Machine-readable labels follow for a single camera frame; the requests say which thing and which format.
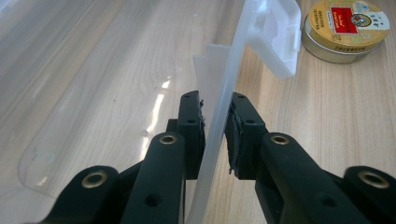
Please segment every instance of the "transparent plastic container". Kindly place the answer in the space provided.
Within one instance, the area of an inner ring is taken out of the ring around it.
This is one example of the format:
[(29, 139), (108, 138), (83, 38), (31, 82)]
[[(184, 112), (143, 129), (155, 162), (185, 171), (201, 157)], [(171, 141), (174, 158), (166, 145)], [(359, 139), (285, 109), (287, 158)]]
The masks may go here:
[[(188, 73), (186, 70), (189, 68), (178, 67), (177, 64), (166, 59), (158, 59), (156, 62), (166, 63), (165, 67), (172, 70), (174, 75), (163, 76), (161, 70), (156, 71), (156, 64), (147, 64), (147, 67), (152, 68), (146, 70), (152, 73), (148, 76), (153, 76), (155, 79), (136, 80), (128, 76), (139, 72), (134, 70), (137, 65), (143, 66), (141, 63), (145, 61), (140, 60), (138, 56), (144, 57), (147, 54), (146, 57), (150, 57), (149, 54), (156, 50), (154, 45), (147, 49), (131, 49), (134, 43), (144, 44), (145, 38), (149, 38), (135, 34), (140, 34), (139, 32), (145, 29), (152, 29), (149, 34), (155, 34), (155, 26), (160, 25), (153, 23), (155, 15), (164, 13), (151, 2), (137, 2), (134, 3), (137, 4), (136, 6), (132, 6), (131, 2), (120, 4), (122, 6), (118, 12), (120, 15), (114, 16), (112, 23), (105, 27), (102, 37), (97, 40), (98, 44), (92, 45), (92, 51), (87, 53), (87, 60), (78, 69), (76, 75), (69, 78), (67, 88), (59, 93), (59, 100), (53, 100), (52, 102), (56, 104), (51, 110), (47, 109), (48, 115), (43, 115), (45, 117), (42, 118), (43, 124), (37, 125), (39, 130), (32, 132), (35, 136), (30, 136), (32, 140), (26, 144), (26, 148), (21, 153), (16, 169), (20, 181), (20, 184), (17, 184), (18, 189), (9, 187), (8, 190), (8, 185), (5, 184), (0, 192), (0, 203), (12, 204), (4, 205), (3, 209), (0, 209), (1, 216), (10, 215), (3, 219), (5, 222), (18, 220), (16, 214), (11, 214), (12, 208), (23, 206), (24, 195), (33, 195), (29, 198), (36, 197), (41, 200), (40, 202), (51, 204), (71, 178), (87, 167), (108, 165), (121, 172), (142, 161), (150, 139), (157, 133), (165, 131), (168, 119), (177, 117), (178, 97), (187, 91), (192, 91), (190, 86), (183, 84), (185, 77), (180, 75)], [(149, 13), (139, 14), (138, 10), (129, 13), (125, 9), (128, 7), (143, 8)], [(128, 29), (117, 25), (117, 22), (130, 19), (128, 17), (133, 15), (138, 18), (136, 24), (128, 26)], [(79, 16), (89, 17), (83, 13)], [(206, 48), (206, 55), (194, 57), (198, 90), (205, 102), (203, 113), (207, 140), (190, 213), (186, 215), (188, 223), (202, 223), (205, 215), (226, 116), (245, 46), (250, 45), (255, 49), (276, 76), (292, 77), (296, 73), (297, 55), (300, 49), (300, 22), (301, 12), (294, 0), (247, 0), (236, 28), (233, 44), (209, 45)], [(77, 29), (78, 25), (76, 21), (76, 26), (71, 29)], [(118, 33), (123, 35), (115, 38), (114, 35)], [(59, 36), (67, 38), (67, 34), (59, 33)], [(171, 36), (158, 41), (173, 43), (174, 38)], [(175, 52), (174, 57), (182, 53)], [(30, 98), (27, 97), (28, 103), (34, 105), (41, 104), (37, 100), (40, 94), (46, 88), (56, 87), (52, 83), (62, 79), (62, 74), (25, 78), (30, 78), (33, 88), (26, 85), (27, 89), (21, 91), (27, 92), (27, 95), (29, 92), (35, 93), (29, 95)], [(128, 91), (126, 86), (133, 86), (135, 90)], [(0, 120), (7, 124), (4, 121), (7, 118), (7, 111), (0, 112)], [(14, 140), (9, 141), (7, 146), (2, 145), (5, 153), (12, 148), (11, 143)], [(45, 210), (38, 210), (32, 208), (31, 213), (41, 215), (46, 213)]]

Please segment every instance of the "wood grain surface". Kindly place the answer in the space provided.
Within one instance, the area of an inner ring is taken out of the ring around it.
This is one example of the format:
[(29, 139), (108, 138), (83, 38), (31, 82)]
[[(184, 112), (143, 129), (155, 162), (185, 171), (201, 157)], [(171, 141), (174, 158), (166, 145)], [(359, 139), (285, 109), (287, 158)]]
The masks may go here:
[[(0, 223), (37, 222), (79, 171), (119, 171), (197, 89), (193, 55), (230, 45), (243, 1), (13, 0), (0, 8)], [(298, 0), (302, 20), (314, 0)], [(247, 48), (236, 91), (271, 132), (293, 136), (325, 170), (396, 176), (396, 2), (384, 43), (358, 63), (301, 48), (277, 79)], [(223, 147), (205, 223), (265, 223), (254, 182), (228, 175)]]

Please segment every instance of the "gold tin lid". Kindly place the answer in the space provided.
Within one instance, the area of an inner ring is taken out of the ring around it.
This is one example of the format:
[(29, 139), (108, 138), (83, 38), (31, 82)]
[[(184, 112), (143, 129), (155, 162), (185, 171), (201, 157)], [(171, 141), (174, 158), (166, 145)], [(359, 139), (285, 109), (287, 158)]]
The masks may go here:
[(389, 19), (379, 7), (355, 0), (322, 0), (308, 14), (306, 32), (321, 46), (345, 53), (378, 46), (389, 32)]

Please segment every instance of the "brass insert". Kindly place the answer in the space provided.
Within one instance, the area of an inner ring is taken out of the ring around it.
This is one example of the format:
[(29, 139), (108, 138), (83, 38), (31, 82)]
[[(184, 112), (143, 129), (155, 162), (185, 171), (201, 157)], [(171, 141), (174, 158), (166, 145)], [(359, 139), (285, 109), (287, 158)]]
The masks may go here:
[(271, 141), (278, 145), (287, 145), (289, 143), (289, 139), (281, 135), (272, 136)]
[(177, 141), (177, 138), (173, 135), (166, 135), (160, 138), (160, 142), (164, 145), (171, 145)]
[(96, 171), (88, 174), (82, 179), (81, 185), (86, 189), (93, 189), (101, 186), (107, 180), (107, 174), (104, 171)]
[(388, 180), (376, 173), (370, 171), (360, 171), (358, 176), (364, 183), (375, 188), (387, 189), (389, 187)]

